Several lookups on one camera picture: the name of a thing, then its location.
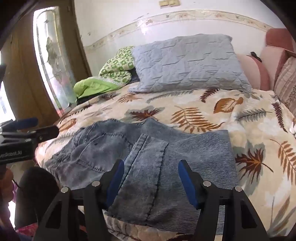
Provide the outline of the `wall light switch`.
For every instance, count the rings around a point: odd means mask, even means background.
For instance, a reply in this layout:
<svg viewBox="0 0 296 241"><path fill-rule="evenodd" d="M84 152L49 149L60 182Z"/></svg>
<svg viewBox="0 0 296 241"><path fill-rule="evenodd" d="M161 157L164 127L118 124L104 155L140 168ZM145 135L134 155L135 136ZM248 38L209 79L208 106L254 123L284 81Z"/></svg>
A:
<svg viewBox="0 0 296 241"><path fill-rule="evenodd" d="M174 6L180 6L180 1L179 0L163 0L163 1L159 1L159 6L161 8L164 7L174 7Z"/></svg>

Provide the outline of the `pink cushion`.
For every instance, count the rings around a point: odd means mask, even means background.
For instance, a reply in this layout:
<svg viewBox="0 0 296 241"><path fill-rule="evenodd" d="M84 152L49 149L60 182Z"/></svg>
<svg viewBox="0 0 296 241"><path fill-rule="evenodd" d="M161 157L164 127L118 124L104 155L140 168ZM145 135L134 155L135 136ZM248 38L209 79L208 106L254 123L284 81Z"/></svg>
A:
<svg viewBox="0 0 296 241"><path fill-rule="evenodd" d="M251 55L238 54L237 58L253 89L270 90L270 80L267 69Z"/></svg>

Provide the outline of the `grey quilted pillow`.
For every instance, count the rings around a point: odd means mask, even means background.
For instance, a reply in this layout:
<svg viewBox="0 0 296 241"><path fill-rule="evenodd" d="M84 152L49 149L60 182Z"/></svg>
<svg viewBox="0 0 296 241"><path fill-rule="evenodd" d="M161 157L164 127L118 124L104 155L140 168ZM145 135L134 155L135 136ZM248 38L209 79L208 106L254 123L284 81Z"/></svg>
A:
<svg viewBox="0 0 296 241"><path fill-rule="evenodd" d="M220 88L251 92L224 34L197 34L136 46L132 50L139 84L131 92L152 93Z"/></svg>

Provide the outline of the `striped beige pillow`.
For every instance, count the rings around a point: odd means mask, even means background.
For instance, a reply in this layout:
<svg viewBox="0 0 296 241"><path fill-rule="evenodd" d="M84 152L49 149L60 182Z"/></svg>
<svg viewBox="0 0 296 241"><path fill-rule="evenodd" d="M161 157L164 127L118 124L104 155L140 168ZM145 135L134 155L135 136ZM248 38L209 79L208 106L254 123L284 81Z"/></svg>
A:
<svg viewBox="0 0 296 241"><path fill-rule="evenodd" d="M274 86L274 92L278 99L295 116L296 100L296 59L289 57L283 65L282 70Z"/></svg>

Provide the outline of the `pink upholstered headboard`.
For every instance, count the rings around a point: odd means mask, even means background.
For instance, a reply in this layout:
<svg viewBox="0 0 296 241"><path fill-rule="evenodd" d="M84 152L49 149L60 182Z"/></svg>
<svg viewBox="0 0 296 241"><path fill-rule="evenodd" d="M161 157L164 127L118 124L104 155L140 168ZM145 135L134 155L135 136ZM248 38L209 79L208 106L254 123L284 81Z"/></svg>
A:
<svg viewBox="0 0 296 241"><path fill-rule="evenodd" d="M278 76L289 57L295 57L295 40L284 28L273 28L266 32L265 47L260 59L269 75L270 90L274 89Z"/></svg>

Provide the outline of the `green patterned blanket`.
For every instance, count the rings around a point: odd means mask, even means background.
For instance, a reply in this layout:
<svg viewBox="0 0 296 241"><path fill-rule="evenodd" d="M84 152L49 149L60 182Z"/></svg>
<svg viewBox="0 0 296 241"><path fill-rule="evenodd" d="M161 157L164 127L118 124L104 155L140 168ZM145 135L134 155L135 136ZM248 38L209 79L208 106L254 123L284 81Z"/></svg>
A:
<svg viewBox="0 0 296 241"><path fill-rule="evenodd" d="M135 68L132 49L133 46L119 49L116 55L104 64L98 75L77 82L74 85L77 98L103 94L127 85L132 79L130 70Z"/></svg>

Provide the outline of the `blue denim jeans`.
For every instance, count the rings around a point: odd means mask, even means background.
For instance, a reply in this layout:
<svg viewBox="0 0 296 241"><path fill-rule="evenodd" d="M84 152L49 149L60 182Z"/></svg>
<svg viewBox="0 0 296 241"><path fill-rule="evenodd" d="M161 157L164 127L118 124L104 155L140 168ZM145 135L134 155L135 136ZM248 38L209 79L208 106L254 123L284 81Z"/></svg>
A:
<svg viewBox="0 0 296 241"><path fill-rule="evenodd" d="M125 164L118 195L108 214L118 220L158 230L191 234L199 211L188 201L178 163L216 186L232 189L239 183L226 130L199 135L180 132L148 118L141 123L110 119L80 129L43 167L62 186L86 187Z"/></svg>

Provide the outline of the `black hair clip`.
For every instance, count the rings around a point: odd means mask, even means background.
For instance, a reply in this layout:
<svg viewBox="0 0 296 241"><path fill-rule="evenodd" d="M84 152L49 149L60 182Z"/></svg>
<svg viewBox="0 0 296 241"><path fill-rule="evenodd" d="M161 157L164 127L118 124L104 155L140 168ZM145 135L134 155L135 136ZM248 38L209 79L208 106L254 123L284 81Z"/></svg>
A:
<svg viewBox="0 0 296 241"><path fill-rule="evenodd" d="M257 54L254 51L250 52L250 54L251 54L252 57L257 59L259 62L262 62L262 60L257 56Z"/></svg>

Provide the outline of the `leaf print bed blanket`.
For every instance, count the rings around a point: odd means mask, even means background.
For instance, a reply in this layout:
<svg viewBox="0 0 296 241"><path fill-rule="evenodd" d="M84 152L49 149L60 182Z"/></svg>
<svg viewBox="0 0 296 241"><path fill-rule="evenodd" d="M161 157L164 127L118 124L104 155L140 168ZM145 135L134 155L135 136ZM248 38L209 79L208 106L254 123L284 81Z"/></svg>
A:
<svg viewBox="0 0 296 241"><path fill-rule="evenodd" d="M56 139L40 144L44 166L80 128L114 118L137 123L152 118L186 133L227 130L239 183L267 233L287 235L295 224L295 118L273 91L185 90L134 93L136 84L99 95L57 123Z"/></svg>

